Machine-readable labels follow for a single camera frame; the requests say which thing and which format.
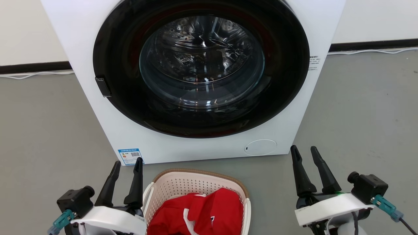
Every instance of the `sticker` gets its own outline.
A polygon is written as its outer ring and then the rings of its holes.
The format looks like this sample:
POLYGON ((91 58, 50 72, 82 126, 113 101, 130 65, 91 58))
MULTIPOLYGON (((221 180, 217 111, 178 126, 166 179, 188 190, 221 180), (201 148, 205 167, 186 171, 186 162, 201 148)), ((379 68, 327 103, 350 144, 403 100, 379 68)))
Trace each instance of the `sticker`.
POLYGON ((118 149, 118 152, 127 166, 135 165, 136 159, 142 158, 138 148, 118 149))
POLYGON ((318 56, 311 56, 309 58, 309 71, 318 70, 318 64, 321 62, 321 58, 318 56))

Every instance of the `washing machine door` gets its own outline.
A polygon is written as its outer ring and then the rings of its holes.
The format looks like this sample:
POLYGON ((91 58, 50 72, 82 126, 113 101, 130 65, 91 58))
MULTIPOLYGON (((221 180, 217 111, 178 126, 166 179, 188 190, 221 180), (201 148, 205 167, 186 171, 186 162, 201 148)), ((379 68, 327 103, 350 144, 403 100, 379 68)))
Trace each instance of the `washing machine door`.
POLYGON ((300 90, 309 46, 278 0, 125 0, 94 45, 97 84, 124 115, 181 137, 236 134, 300 90))

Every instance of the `gray floor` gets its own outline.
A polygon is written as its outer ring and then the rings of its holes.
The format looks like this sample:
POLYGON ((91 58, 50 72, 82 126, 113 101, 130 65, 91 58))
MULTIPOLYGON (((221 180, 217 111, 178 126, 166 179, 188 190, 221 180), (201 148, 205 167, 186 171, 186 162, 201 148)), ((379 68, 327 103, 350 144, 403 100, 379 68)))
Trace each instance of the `gray floor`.
MULTIPOLYGON (((410 224, 418 224, 418 51, 329 56, 295 144, 321 188, 310 159, 316 145, 343 190, 348 174, 375 174, 410 224)), ((75 76, 0 78, 1 234, 45 234, 60 214, 56 200, 84 185, 97 193, 116 156, 75 76)), ((263 156, 144 166, 144 185, 173 167, 231 175, 249 189, 250 234, 310 234, 297 224, 290 156, 263 156)), ((129 191, 123 167, 114 203, 129 191)), ((408 234, 382 211, 361 226, 371 235, 408 234)))

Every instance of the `blue cable connector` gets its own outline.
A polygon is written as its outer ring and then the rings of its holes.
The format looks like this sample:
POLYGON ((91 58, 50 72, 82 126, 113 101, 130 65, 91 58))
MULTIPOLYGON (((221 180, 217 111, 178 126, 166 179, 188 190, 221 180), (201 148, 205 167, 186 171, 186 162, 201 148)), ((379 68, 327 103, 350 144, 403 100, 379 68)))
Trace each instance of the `blue cable connector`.
POLYGON ((62 213, 58 219, 56 219, 52 225, 48 229, 48 235, 58 235, 59 232, 67 225, 70 224, 70 221, 75 218, 76 214, 73 213, 71 210, 66 210, 62 213))
POLYGON ((403 217, 403 213, 396 210, 396 206, 387 201, 381 195, 376 195, 374 198, 372 198, 371 202, 379 209, 386 212, 386 214, 388 214, 390 218, 395 222, 399 222, 399 219, 403 217))

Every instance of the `basket handle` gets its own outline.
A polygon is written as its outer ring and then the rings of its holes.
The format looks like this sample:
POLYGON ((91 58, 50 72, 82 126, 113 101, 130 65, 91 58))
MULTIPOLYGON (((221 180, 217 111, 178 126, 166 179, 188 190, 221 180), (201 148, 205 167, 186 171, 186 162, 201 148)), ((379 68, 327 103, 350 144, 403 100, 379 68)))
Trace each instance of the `basket handle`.
POLYGON ((245 214, 245 220, 242 223, 241 235, 247 235, 248 234, 248 231, 250 230, 251 202, 250 202, 250 199, 249 198, 247 198, 245 200, 244 214, 245 214))
POLYGON ((148 204, 150 203, 150 200, 151 200, 150 194, 153 191, 153 185, 154 185, 154 182, 151 182, 151 184, 149 184, 147 186, 144 193, 142 194, 142 199, 144 201, 143 201, 143 206, 142 206, 141 209, 142 209, 142 212, 144 213, 144 215, 145 215, 145 212, 148 210, 148 204))

